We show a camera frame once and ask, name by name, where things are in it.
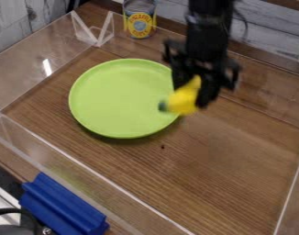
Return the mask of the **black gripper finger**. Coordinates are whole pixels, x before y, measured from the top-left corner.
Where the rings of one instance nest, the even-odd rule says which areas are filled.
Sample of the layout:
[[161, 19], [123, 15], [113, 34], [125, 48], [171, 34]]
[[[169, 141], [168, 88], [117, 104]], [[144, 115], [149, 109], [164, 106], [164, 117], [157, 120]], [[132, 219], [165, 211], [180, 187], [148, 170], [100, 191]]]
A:
[[172, 64], [172, 87], [173, 89], [184, 86], [192, 79], [195, 75], [195, 65], [185, 63]]
[[205, 108], [216, 100], [220, 86], [220, 75], [217, 73], [205, 73], [201, 77], [201, 87], [195, 102], [197, 108]]

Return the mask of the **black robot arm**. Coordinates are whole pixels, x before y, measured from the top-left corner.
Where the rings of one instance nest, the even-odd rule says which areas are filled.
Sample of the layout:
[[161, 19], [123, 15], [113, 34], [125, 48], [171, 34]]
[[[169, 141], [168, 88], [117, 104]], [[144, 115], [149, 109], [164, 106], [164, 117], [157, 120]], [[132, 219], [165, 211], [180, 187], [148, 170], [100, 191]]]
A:
[[159, 111], [184, 115], [207, 108], [223, 89], [236, 88], [242, 66], [228, 55], [236, 2], [188, 0], [185, 39], [163, 41], [172, 94], [157, 103]]

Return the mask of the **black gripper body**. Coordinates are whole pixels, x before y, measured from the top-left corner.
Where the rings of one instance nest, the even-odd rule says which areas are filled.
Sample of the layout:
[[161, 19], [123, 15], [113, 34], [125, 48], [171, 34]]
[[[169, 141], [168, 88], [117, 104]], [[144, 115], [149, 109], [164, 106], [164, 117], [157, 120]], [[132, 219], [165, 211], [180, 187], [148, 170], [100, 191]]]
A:
[[184, 40], [163, 41], [163, 61], [172, 67], [173, 63], [195, 65], [195, 74], [220, 75], [222, 87], [234, 90], [242, 70], [239, 63], [228, 56], [231, 35], [230, 19], [187, 19], [187, 37]]

